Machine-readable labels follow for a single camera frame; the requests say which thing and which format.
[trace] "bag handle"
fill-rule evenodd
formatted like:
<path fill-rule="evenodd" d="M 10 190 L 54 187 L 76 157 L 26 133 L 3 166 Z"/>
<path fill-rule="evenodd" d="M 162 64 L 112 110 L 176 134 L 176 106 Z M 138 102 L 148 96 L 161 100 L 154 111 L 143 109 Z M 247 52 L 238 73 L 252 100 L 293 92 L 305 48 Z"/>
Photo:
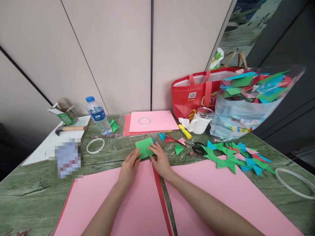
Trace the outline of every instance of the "bag handle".
<path fill-rule="evenodd" d="M 204 72 L 200 72 L 200 73 L 195 73 L 195 74 L 190 74 L 188 75 L 188 78 L 189 78 L 189 81 L 190 81 L 190 85 L 194 85 L 195 84 L 195 80 L 194 80 L 194 75 L 197 76 L 197 75 L 205 75 L 205 82 L 208 81 L 209 77 L 210 77 L 210 73 L 211 71 L 210 70 L 207 70 L 207 71 L 204 71 Z"/>
<path fill-rule="evenodd" d="M 203 100 L 203 105 L 206 108 L 209 108 L 209 106 L 210 106 L 211 91 L 212 91 L 212 82 L 207 81 L 206 82 L 206 89 L 205 89 L 205 93 L 204 93 L 204 100 Z"/>
<path fill-rule="evenodd" d="M 241 61 L 243 61 L 245 69 L 247 69 L 247 62 L 246 62 L 246 57 L 245 57 L 244 52 L 239 53 L 239 62 L 238 62 L 239 68 L 241 68 Z"/>
<path fill-rule="evenodd" d="M 230 55 L 230 54 L 232 54 L 232 53 L 233 53 L 233 55 L 231 56 L 231 58 L 227 61 L 227 63 L 225 63 L 225 64 L 222 65 L 221 67 L 228 67 L 229 63 L 230 63 L 230 62 L 233 60 L 233 58 L 235 57 L 236 52 L 235 52 L 235 51 L 229 52 L 229 53 L 226 54 L 226 55 L 224 56 L 224 58 L 221 60 L 221 61 L 223 61 L 225 58 L 227 58 L 228 55 Z"/>

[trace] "green box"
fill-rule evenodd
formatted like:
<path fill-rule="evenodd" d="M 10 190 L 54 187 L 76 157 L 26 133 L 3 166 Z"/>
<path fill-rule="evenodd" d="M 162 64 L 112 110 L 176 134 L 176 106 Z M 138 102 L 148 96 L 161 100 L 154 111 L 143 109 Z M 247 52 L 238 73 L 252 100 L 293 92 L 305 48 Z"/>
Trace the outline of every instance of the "green box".
<path fill-rule="evenodd" d="M 77 117 L 72 111 L 73 107 L 74 106 L 69 107 L 64 99 L 58 99 L 48 111 L 56 114 L 65 125 L 73 125 L 77 121 Z"/>

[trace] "bottle cap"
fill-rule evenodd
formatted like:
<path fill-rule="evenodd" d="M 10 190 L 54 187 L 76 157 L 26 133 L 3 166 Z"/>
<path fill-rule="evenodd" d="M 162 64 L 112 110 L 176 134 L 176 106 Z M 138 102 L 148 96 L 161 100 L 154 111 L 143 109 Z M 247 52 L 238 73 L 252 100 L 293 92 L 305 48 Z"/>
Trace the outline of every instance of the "bottle cap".
<path fill-rule="evenodd" d="M 86 99 L 85 99 L 87 102 L 93 102 L 93 101 L 95 101 L 95 99 L 94 99 L 94 97 L 87 97 Z"/>

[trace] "table surface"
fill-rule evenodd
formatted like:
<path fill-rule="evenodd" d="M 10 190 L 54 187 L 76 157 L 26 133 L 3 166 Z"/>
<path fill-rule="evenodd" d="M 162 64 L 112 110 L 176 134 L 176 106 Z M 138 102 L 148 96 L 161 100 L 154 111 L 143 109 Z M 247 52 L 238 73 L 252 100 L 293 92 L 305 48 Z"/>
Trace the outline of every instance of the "table surface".
<path fill-rule="evenodd" d="M 175 154 L 176 142 L 162 143 L 157 133 L 123 137 L 124 115 L 109 115 L 108 119 L 116 120 L 119 129 L 115 132 L 117 137 L 104 138 L 105 146 L 97 154 L 86 151 L 87 144 L 99 131 L 94 122 L 90 121 L 88 129 L 82 139 L 81 146 L 84 157 L 84 174 L 94 174 L 101 171 L 117 168 L 135 149 L 134 143 L 152 137 L 158 141 L 167 153 L 171 166 L 185 165 L 195 161 L 205 160 L 203 156 L 190 156 L 191 148 L 185 148 L 180 155 Z M 183 134 L 172 131 L 172 137 L 179 139 Z M 209 132 L 194 135 L 189 141 L 206 143 L 210 139 Z M 255 135 L 249 133 L 237 140 L 247 147 L 256 148 L 258 152 L 273 161 L 273 169 L 283 167 L 292 170 L 315 184 L 315 176 L 299 165 L 279 153 L 277 150 L 263 142 Z M 94 142 L 90 150 L 97 150 L 101 142 Z M 6 179 L 0 183 L 0 235 L 14 228 L 14 232 L 31 228 L 29 235 L 48 235 L 55 230 L 66 197 L 72 183 L 57 183 L 51 181 L 49 162 L 36 163 L 29 166 L 19 166 Z M 257 188 L 305 235 L 315 234 L 315 200 L 309 200 L 294 194 L 283 185 L 270 172 L 264 171 L 257 176 L 253 171 L 245 172 L 247 177 Z M 296 177 L 283 173 L 281 178 L 296 190 L 310 195 L 309 187 Z M 164 180 L 161 178 L 163 191 L 169 210 L 172 226 L 176 232 L 171 203 L 166 191 Z"/>

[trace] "poster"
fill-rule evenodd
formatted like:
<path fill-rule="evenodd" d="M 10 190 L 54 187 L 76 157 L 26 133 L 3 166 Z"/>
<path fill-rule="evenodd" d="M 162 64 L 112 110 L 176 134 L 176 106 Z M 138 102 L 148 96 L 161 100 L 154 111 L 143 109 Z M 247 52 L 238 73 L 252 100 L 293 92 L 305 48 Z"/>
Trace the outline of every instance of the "poster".
<path fill-rule="evenodd" d="M 238 0 L 219 44 L 224 54 L 243 51 L 247 57 L 281 2 Z M 237 66 L 237 63 L 238 57 L 235 56 L 229 66 Z"/>

